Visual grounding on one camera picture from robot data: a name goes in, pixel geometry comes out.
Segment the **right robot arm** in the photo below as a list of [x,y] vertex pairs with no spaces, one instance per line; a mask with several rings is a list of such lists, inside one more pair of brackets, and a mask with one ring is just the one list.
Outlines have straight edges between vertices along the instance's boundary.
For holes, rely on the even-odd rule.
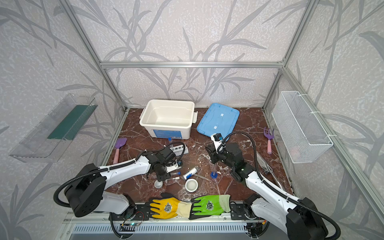
[[231,168],[231,176],[256,192],[250,206],[252,213],[278,227],[290,240],[337,240],[341,228],[330,217],[318,211],[308,198],[299,199],[272,183],[260,172],[254,140],[254,164],[245,161],[237,143],[230,143],[231,135],[211,135],[212,144],[206,146],[212,164],[221,162]]

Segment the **white test tube rack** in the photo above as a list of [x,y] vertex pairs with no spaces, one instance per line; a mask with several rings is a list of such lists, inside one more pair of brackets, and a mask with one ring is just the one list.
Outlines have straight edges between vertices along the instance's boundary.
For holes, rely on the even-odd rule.
[[183,151],[184,151],[184,155],[188,154],[189,153],[189,150],[188,150],[188,147],[185,147],[183,145],[171,145],[169,147],[174,153],[176,156],[180,156]]

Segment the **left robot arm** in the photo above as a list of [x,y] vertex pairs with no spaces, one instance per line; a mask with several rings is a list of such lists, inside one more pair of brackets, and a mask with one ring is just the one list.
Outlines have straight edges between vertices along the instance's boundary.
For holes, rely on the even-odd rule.
[[76,177],[59,186],[53,199],[57,205],[72,209],[78,218],[93,212],[121,215],[134,208],[135,203],[129,196],[107,192],[109,187],[151,173],[156,174],[159,182],[169,179],[181,158],[171,148],[164,147],[154,152],[142,151],[136,158],[114,165],[88,164]]

